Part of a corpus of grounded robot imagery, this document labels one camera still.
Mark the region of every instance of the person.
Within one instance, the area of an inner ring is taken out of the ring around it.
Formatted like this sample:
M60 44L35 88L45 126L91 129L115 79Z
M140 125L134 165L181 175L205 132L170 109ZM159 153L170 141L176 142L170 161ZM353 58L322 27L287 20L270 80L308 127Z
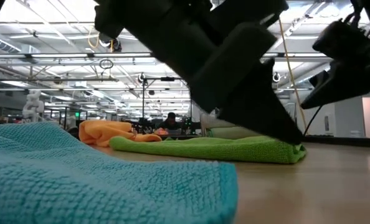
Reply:
M167 119L158 126L158 130L159 129L168 129L168 130L181 129L181 125L179 125L179 123L175 121L175 117L176 117L175 113L173 112L168 113Z

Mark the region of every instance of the wire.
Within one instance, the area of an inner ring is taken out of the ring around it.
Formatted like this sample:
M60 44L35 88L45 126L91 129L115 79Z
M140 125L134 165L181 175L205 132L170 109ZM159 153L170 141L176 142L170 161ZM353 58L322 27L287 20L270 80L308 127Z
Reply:
M323 107L323 106L320 106L320 107L317 109L317 111L315 111L314 116L312 116L312 118L311 118L310 122L309 122L309 123L308 123L308 125L307 125L307 128L306 128L306 129L305 129L305 131L304 131L304 137L307 135L307 131L309 130L309 128L310 128L310 126L311 126L312 122L314 121L314 119L315 119L316 115L320 112L320 110L322 109L322 107Z
M287 46L286 46L285 34L284 34L284 31L283 31L282 21L280 20L280 17L279 17L279 26L280 26L280 34L282 35L282 39L283 39L283 48L285 49L285 56L286 56L286 61L287 61L287 67L289 69L290 80L292 81L292 85L295 89L298 108L300 109L301 117L303 118L304 128L307 131L307 124L306 124L306 121L305 121L305 115L304 115L303 109L301 108L300 96L298 94L298 90L296 88L295 77L293 76L292 68L290 66L290 60L289 60L289 54L288 54Z
M91 38L90 38L91 32L92 32L92 27L90 29L90 32L88 33L88 44L90 45L91 48L95 49L95 48L97 48L99 46L99 33L98 33L98 37L97 37L97 44L96 45L93 45L91 43Z

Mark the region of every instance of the wooden table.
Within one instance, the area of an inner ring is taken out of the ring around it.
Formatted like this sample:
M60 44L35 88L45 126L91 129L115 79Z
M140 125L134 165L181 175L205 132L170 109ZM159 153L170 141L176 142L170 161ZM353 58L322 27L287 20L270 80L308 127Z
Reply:
M370 224L370 148L305 146L306 159L294 166L234 163L235 223ZM129 161L192 160L96 148Z

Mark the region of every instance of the green towel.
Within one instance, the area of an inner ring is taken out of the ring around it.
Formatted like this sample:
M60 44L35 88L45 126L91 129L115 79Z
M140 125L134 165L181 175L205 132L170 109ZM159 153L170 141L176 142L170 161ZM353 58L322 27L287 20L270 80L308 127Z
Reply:
M243 139L193 138L182 141L134 142L123 137L110 139L116 151L222 161L295 164L306 155L302 145L292 146L266 136Z

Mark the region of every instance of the orange towel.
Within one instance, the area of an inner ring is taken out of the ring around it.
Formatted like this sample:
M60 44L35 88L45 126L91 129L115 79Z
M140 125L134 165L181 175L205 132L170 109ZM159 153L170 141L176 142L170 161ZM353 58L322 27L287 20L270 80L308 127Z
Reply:
M122 136L136 142L161 141L155 134L133 134L131 123L118 121L84 121L80 124L80 140L85 144L96 144L108 147L109 140L115 136Z

